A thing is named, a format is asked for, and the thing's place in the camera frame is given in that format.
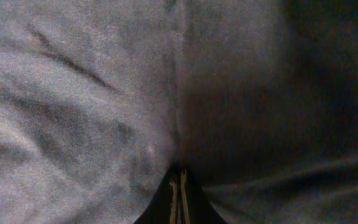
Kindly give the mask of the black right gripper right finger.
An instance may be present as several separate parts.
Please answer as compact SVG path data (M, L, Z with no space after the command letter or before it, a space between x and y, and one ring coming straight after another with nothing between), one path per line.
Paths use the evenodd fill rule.
M227 224L188 169L180 174L181 224Z

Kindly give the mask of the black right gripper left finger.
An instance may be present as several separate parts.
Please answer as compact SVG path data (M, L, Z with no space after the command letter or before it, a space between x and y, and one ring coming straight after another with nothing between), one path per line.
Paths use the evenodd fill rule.
M169 169L148 207L134 224L177 224L178 175Z

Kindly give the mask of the dark blue shorts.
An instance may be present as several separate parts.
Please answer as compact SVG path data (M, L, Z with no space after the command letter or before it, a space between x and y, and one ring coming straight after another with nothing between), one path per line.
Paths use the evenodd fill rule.
M0 1L0 223L358 223L358 1Z

